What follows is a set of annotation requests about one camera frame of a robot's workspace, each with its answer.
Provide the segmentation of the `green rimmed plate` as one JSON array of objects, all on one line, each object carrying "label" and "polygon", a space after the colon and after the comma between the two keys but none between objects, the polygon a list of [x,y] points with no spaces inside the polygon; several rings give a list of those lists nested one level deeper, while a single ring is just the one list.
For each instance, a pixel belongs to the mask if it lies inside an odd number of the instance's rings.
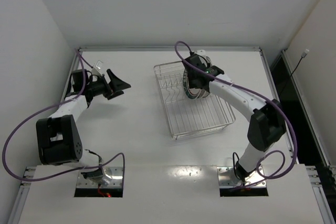
[{"label": "green rimmed plate", "polygon": [[190,89],[190,88],[186,89],[186,96],[191,100],[198,99],[202,95],[203,95],[202,89]]},{"label": "green rimmed plate", "polygon": [[187,71],[184,70],[183,72],[183,90],[185,95],[191,99],[192,98],[192,94],[190,93],[189,87],[188,87],[188,77],[187,77]]}]

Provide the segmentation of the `white plate with grey rim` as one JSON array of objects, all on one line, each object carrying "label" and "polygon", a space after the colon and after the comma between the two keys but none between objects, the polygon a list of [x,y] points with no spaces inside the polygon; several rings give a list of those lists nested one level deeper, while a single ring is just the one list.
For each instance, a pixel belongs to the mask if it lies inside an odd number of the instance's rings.
[{"label": "white plate with grey rim", "polygon": [[[202,57],[202,58],[207,63],[207,67],[212,66],[212,61],[211,61],[210,57],[206,56],[206,57]],[[206,98],[207,96],[209,96],[209,93],[206,90],[202,89],[201,92],[200,92],[199,98]]]}]

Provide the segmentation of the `metal wire dish rack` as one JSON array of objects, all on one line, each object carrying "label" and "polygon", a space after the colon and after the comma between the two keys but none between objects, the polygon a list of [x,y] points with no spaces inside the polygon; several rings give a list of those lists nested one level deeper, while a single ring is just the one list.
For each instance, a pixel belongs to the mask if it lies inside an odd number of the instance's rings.
[{"label": "metal wire dish rack", "polygon": [[219,97],[209,94],[191,100],[185,95],[180,61],[156,65],[153,70],[173,139],[213,133],[236,121],[232,107]]}]

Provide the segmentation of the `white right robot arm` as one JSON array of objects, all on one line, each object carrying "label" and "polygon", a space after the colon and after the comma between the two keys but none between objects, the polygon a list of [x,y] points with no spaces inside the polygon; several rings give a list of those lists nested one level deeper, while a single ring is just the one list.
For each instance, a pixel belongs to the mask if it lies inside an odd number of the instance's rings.
[{"label": "white right robot arm", "polygon": [[249,122],[249,143],[234,168],[236,178],[244,181],[256,170],[258,161],[265,157],[273,144],[284,135],[285,121],[264,99],[214,79],[217,77],[230,82],[230,78],[222,69],[207,63],[203,56],[191,52],[185,60],[188,62],[183,64],[188,88],[205,90],[225,100]]}]

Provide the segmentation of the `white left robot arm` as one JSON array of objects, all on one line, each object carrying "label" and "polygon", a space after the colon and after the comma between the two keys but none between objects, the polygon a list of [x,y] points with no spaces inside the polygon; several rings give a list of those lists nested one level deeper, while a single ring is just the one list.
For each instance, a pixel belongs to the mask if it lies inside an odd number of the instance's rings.
[{"label": "white left robot arm", "polygon": [[122,81],[108,69],[107,82],[104,74],[90,74],[88,70],[71,73],[72,89],[65,102],[55,113],[36,122],[39,158],[44,165],[66,165],[85,168],[81,174],[85,179],[99,180],[105,177],[102,157],[84,149],[76,121],[91,104],[94,97],[103,96],[111,100],[124,93],[130,84]]}]

